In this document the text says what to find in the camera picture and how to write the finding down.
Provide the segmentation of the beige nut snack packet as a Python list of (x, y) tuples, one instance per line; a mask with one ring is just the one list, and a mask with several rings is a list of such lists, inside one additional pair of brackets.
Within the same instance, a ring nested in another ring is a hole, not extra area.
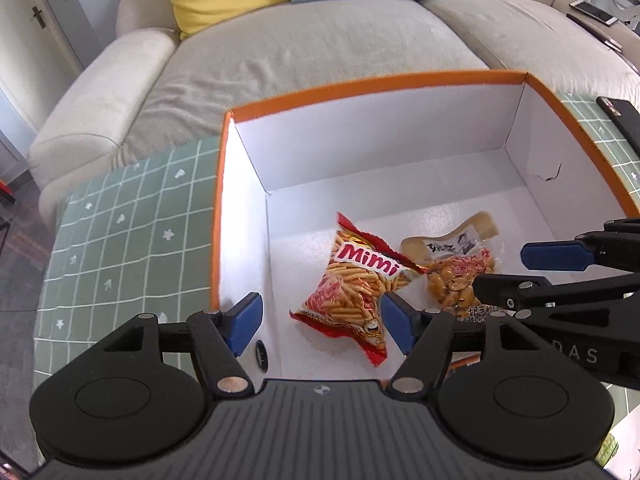
[(484, 322), (498, 307), (483, 304), (473, 282), (497, 266), (490, 241), (499, 234), (491, 214), (479, 211), (446, 235), (412, 236), (400, 243), (401, 253), (426, 271), (425, 289), (431, 306), (459, 321)]

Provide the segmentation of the red Mimi snack bag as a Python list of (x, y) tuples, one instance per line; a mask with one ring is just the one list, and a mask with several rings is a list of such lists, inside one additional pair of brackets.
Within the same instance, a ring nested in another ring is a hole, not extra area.
[(361, 231), (338, 214), (326, 270), (316, 289), (290, 315), (324, 336), (352, 339), (378, 367), (387, 359), (378, 302), (386, 292), (397, 292), (424, 274), (381, 237)]

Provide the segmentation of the small black round cap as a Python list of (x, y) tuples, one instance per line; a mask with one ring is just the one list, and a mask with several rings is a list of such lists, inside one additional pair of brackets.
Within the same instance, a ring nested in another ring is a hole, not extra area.
[(258, 368), (263, 373), (267, 373), (269, 368), (269, 358), (267, 348), (262, 340), (258, 340), (255, 342), (255, 359)]

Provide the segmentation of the orange cardboard box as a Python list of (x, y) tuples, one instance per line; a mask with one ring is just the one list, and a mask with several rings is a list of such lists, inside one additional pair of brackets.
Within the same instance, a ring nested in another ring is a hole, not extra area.
[(213, 302), (264, 300), (241, 364), (267, 378), (386, 379), (356, 342), (333, 339), (292, 312), (329, 260), (337, 219), (398, 247), (442, 235), (486, 211), (499, 268), (521, 274), (528, 242), (569, 240), (639, 212), (635, 178), (610, 154), (600, 110), (570, 108), (529, 73), (426, 73), (334, 84), (238, 106), (224, 116), (213, 227)]

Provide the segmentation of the black remote on sofa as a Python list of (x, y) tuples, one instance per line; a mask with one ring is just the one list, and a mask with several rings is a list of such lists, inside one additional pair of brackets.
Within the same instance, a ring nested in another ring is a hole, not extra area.
[(599, 40), (601, 44), (605, 44), (608, 48), (616, 51), (617, 53), (623, 53), (622, 45), (610, 35), (602, 32), (602, 30), (598, 29), (597, 27), (584, 22), (573, 14), (566, 14), (566, 17), (574, 24), (578, 25), (580, 28), (588, 32), (588, 34)]

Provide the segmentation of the white smartphone on sofa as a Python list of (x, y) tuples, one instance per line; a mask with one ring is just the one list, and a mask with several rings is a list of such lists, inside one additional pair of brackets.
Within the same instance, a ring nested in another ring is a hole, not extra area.
[(612, 26), (618, 22), (615, 15), (609, 14), (605, 10), (599, 9), (597, 6), (584, 0), (575, 0), (570, 3), (570, 7), (581, 14), (585, 14), (593, 20), (605, 26)]

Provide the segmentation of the beige fabric sofa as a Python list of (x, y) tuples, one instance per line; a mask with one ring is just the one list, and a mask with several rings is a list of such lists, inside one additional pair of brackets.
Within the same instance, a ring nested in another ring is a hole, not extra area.
[(181, 39), (169, 0), (120, 0), (116, 37), (58, 101), (29, 149), (54, 226), (76, 186), (216, 136), (230, 108), (342, 81), (527, 70), (555, 91), (639, 99), (639, 40), (615, 53), (568, 18), (574, 0), (283, 3)]

